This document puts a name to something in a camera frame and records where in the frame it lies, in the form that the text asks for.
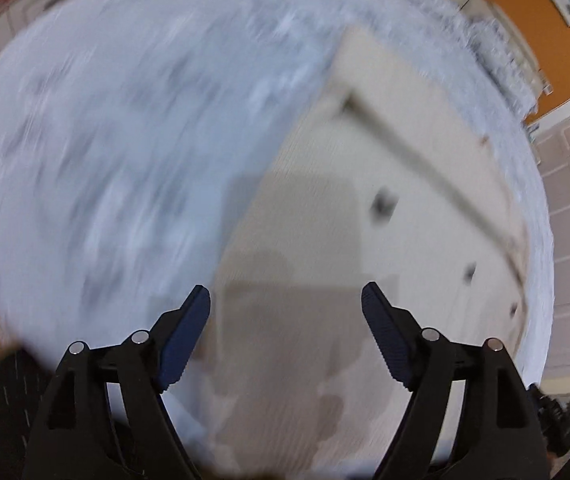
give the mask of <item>black device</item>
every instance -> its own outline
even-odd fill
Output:
[[[538,412],[547,450],[556,456],[565,455],[570,450],[570,401],[563,409],[560,402],[547,397],[535,384],[528,391]]]
[[[500,340],[450,342],[391,306],[376,283],[363,288],[361,306],[390,374],[412,392],[374,480],[549,478],[543,433],[553,446],[559,433],[558,449],[566,447],[570,405],[558,411],[539,390],[528,392]],[[197,286],[149,332],[108,348],[72,343],[34,421],[24,480],[198,480],[160,394],[181,377],[208,315],[209,293]],[[465,381],[462,414],[450,459],[433,466],[453,381]],[[137,471],[121,453],[106,383],[121,385]]]

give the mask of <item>metal pin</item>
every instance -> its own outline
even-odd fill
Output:
[[[139,330],[138,332],[134,332],[132,334],[132,341],[134,343],[140,345],[141,343],[145,343],[149,339],[149,333],[147,330]]]
[[[494,350],[494,352],[500,352],[504,348],[502,341],[495,337],[491,337],[487,340],[487,346]]]
[[[70,348],[68,348],[70,353],[73,355],[80,354],[84,349],[85,349],[85,343],[83,343],[82,341],[75,341],[70,345]]]
[[[434,328],[424,328],[421,335],[427,341],[438,341],[440,339],[440,332]]]

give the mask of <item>screw head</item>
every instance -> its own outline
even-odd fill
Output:
[[[140,345],[149,339],[149,332],[147,330],[139,330],[132,334],[132,342]]]
[[[467,266],[467,268],[465,269],[465,275],[463,276],[463,281],[467,285],[472,283],[472,279],[474,277],[475,272],[476,272],[476,262],[473,262]]]
[[[440,332],[434,328],[424,328],[421,335],[427,341],[438,341],[440,339]]]
[[[85,350],[85,343],[82,341],[73,342],[70,347],[68,348],[71,354],[77,355],[80,354],[83,350]]]
[[[398,197],[392,195],[385,188],[381,189],[374,197],[374,202],[371,205],[371,213],[375,220],[389,222],[394,214],[394,209],[398,204]]]
[[[505,348],[505,346],[502,344],[502,341],[495,337],[491,337],[487,340],[487,346],[494,350],[494,352],[500,352],[503,348]]]

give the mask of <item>blue rubber finger pad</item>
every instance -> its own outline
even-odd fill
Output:
[[[185,313],[161,352],[157,380],[163,391],[183,375],[187,361],[209,317],[209,308],[209,292],[204,287],[191,303],[181,307],[181,310],[186,309]]]
[[[389,312],[391,306],[384,299],[384,296],[383,298],[380,296],[382,296],[382,292],[373,283],[369,283],[363,288],[361,294],[363,314],[379,350],[383,354],[389,373],[407,388],[412,379],[411,349],[393,321]]]

